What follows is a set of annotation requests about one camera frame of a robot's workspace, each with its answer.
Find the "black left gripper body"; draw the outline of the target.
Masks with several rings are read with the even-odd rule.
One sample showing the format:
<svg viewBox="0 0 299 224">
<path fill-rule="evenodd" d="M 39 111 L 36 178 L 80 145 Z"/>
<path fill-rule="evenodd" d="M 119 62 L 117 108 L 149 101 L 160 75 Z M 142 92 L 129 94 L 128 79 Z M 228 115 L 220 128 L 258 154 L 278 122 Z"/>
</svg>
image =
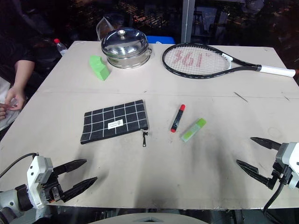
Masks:
<svg viewBox="0 0 299 224">
<path fill-rule="evenodd" d="M 58 176 L 62 174 L 61 169 L 53 169 L 46 183 L 42 184 L 42 190 L 47 202 L 64 201 L 64 193 L 58 182 Z"/>
</svg>

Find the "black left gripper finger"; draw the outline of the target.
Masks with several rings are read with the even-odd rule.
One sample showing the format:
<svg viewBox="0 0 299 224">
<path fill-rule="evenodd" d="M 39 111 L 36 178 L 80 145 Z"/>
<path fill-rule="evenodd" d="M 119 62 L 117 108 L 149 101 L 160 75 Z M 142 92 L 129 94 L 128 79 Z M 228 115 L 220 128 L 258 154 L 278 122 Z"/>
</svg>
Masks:
<svg viewBox="0 0 299 224">
<path fill-rule="evenodd" d="M 54 173 L 54 175 L 69 173 L 73 170 L 76 170 L 77 168 L 79 168 L 80 166 L 85 164 L 86 162 L 87 162 L 87 160 L 85 160 L 85 159 L 73 160 L 71 162 L 68 162 L 68 163 L 62 164 L 58 167 L 53 168 L 53 173 Z"/>
<path fill-rule="evenodd" d="M 80 195 L 89 187 L 91 187 L 97 179 L 98 179 L 97 177 L 93 177 L 93 178 L 83 180 L 78 184 L 75 184 L 71 189 L 63 193 L 62 201 L 65 203 L 71 200 L 72 198 Z"/>
</svg>

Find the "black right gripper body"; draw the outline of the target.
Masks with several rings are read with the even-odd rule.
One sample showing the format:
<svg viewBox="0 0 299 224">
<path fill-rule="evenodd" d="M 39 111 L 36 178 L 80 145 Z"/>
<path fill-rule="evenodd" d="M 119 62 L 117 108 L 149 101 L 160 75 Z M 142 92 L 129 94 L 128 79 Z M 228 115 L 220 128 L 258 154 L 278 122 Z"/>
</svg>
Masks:
<svg viewBox="0 0 299 224">
<path fill-rule="evenodd" d="M 272 178 L 269 178 L 266 184 L 269 189 L 274 188 L 277 180 L 282 182 L 284 185 L 289 184 L 292 178 L 292 169 L 286 164 L 280 165 L 277 161 L 275 161 L 271 175 Z"/>
</svg>

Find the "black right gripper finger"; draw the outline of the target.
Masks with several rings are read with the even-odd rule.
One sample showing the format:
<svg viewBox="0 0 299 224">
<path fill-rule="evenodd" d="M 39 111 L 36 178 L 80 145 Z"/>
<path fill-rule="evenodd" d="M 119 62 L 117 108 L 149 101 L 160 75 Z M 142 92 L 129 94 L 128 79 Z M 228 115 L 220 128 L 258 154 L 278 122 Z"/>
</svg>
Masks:
<svg viewBox="0 0 299 224">
<path fill-rule="evenodd" d="M 256 142 L 257 144 L 268 148 L 268 149 L 275 149 L 275 150 L 279 150 L 279 148 L 281 147 L 280 143 L 277 143 L 275 141 L 269 140 L 269 139 L 265 139 L 265 138 L 259 138 L 259 137 L 250 137 L 251 140 L 253 140 L 254 142 Z"/>
<path fill-rule="evenodd" d="M 259 181 L 260 183 L 262 183 L 266 186 L 268 185 L 269 178 L 260 175 L 258 168 L 254 167 L 246 162 L 243 162 L 241 160 L 236 160 L 236 163 L 250 177 L 254 178 L 255 180 Z"/>
</svg>

